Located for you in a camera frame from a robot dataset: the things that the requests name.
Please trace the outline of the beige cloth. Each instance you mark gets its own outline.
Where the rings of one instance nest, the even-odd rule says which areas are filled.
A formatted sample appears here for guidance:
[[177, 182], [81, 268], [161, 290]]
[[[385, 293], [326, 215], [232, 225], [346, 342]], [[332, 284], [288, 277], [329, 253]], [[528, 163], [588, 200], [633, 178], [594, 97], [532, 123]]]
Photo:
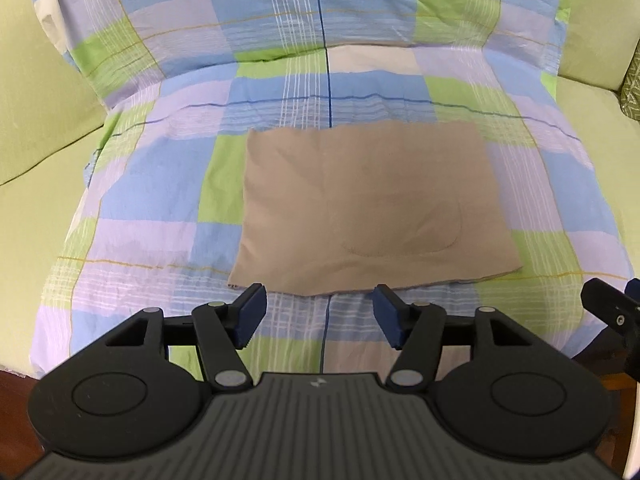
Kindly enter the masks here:
[[251, 131], [233, 286], [318, 296], [518, 270], [486, 144], [469, 122]]

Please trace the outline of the green textured cushion front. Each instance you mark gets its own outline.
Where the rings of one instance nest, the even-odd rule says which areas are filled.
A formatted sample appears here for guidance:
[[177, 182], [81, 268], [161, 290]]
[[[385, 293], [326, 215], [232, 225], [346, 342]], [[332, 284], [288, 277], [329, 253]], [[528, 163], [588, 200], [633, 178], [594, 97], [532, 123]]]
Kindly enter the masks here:
[[618, 97], [623, 114], [640, 122], [640, 42], [634, 50]]

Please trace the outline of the plaid blue green sheet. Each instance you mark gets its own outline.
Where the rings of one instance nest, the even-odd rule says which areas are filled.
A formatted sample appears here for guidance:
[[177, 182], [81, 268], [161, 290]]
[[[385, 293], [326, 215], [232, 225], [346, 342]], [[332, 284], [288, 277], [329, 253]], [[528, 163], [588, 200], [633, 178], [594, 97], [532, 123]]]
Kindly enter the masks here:
[[34, 0], [106, 108], [44, 283], [29, 357], [50, 372], [131, 313], [229, 298], [247, 133], [468, 120], [522, 267], [411, 289], [482, 302], [569, 356], [601, 332], [579, 292], [631, 277], [630, 246], [556, 100], [573, 0]]

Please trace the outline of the light green sofa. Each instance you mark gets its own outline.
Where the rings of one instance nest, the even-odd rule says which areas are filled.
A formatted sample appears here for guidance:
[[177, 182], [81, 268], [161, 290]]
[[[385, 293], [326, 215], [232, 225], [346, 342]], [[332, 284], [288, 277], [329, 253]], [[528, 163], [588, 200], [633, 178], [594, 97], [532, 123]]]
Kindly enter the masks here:
[[[637, 1], [623, 0], [622, 10], [629, 11]], [[639, 209], [617, 203], [615, 195], [636, 192], [639, 173], [623, 147], [638, 143], [639, 128], [620, 112], [610, 84], [579, 73], [572, 64], [577, 41], [588, 32], [587, 0], [573, 0], [573, 9], [565, 41], [567, 82], [556, 89], [556, 100], [600, 172], [603, 196], [611, 202], [630, 246], [631, 277], [620, 285], [606, 281], [623, 287], [639, 272]], [[13, 326], [6, 332], [1, 363], [10, 370], [39, 377], [29, 352], [44, 283], [85, 192], [86, 167], [101, 142], [106, 116], [96, 92], [44, 31], [34, 0], [1, 0], [1, 307], [27, 320], [26, 327]], [[230, 284], [231, 271], [231, 296], [209, 296], [198, 304], [231, 299], [244, 288]], [[476, 284], [516, 271], [472, 282], [396, 289], [410, 300], [436, 302], [412, 299], [409, 292]], [[267, 289], [267, 315], [243, 354], [248, 368], [253, 373], [385, 372], [394, 354], [375, 324], [371, 289], [318, 296]]]

